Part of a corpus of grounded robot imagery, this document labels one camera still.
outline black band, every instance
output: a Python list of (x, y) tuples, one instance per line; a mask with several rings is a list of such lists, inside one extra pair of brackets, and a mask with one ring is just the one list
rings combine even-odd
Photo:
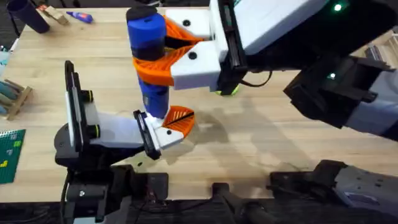
[(157, 9), (154, 6), (146, 6), (146, 5), (136, 6), (127, 10), (126, 20), (130, 21), (130, 20), (142, 19), (151, 16), (155, 13), (157, 13)]
[(164, 55), (164, 42), (160, 41), (150, 47), (135, 49), (131, 48), (132, 55), (141, 60), (158, 60)]

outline blue cylinder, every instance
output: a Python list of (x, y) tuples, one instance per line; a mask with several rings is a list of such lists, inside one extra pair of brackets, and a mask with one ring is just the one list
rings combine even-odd
[(50, 30), (49, 24), (36, 11), (29, 0), (12, 0), (7, 4), (7, 10), (12, 16), (18, 17), (40, 34)]
[[(127, 28), (135, 58), (157, 60), (164, 56), (166, 23), (163, 16), (154, 13), (138, 19), (127, 17)], [(146, 83), (139, 76), (138, 80), (146, 111), (156, 118), (164, 118), (169, 109), (169, 87)]]

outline white plastic part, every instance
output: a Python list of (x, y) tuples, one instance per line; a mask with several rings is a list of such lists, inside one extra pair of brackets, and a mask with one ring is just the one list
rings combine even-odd
[[(205, 39), (210, 37), (209, 10), (207, 9), (167, 9), (165, 15), (195, 37)], [(185, 20), (189, 21), (189, 26), (183, 25)]]
[(70, 102), (69, 102), (69, 94), (66, 91), (65, 92), (65, 100), (67, 102), (67, 118), (68, 118), (68, 131), (69, 131), (69, 141), (70, 141), (70, 146), (74, 147), (75, 146), (75, 138), (73, 135), (73, 125), (72, 125), (72, 115), (70, 114)]
[(110, 148), (138, 148), (143, 145), (137, 121), (111, 114), (98, 113), (101, 136), (90, 140), (91, 144), (100, 144)]
[[(190, 52), (195, 52), (196, 59), (190, 59)], [(176, 61), (170, 68), (174, 79), (174, 89), (184, 90), (209, 86), (215, 91), (221, 67), (214, 41), (197, 43), (189, 52)]]
[(209, 8), (211, 36), (215, 41), (215, 49), (218, 54), (218, 61), (223, 62), (226, 54), (228, 53), (228, 44), (226, 43), (224, 28), (220, 17), (220, 11), (218, 9), (218, 0), (210, 0)]
[(240, 1), (234, 11), (246, 55), (256, 54), (272, 44), (317, 13), (327, 2), (326, 0)]
[(159, 121), (154, 120), (151, 116), (148, 116), (145, 122), (157, 151), (167, 149), (170, 146), (182, 142), (184, 139), (183, 133), (159, 126)]
[(156, 137), (162, 149), (174, 146), (182, 142), (184, 135), (179, 131), (174, 131), (169, 128), (159, 127), (155, 130)]

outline green board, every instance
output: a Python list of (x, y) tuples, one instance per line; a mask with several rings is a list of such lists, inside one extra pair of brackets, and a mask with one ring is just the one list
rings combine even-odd
[(0, 133), (0, 184), (12, 183), (26, 130)]

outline blue marker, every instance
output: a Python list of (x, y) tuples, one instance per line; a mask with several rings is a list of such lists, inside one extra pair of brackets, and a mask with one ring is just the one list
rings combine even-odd
[[(130, 9), (126, 13), (132, 55), (141, 60), (154, 61), (164, 56), (166, 22), (156, 11)], [(164, 118), (169, 109), (169, 87), (152, 85), (138, 76), (145, 109), (156, 118)]]
[(70, 12), (70, 11), (68, 11), (67, 14), (86, 23), (92, 23), (94, 21), (93, 16), (91, 16), (90, 14), (82, 12)]

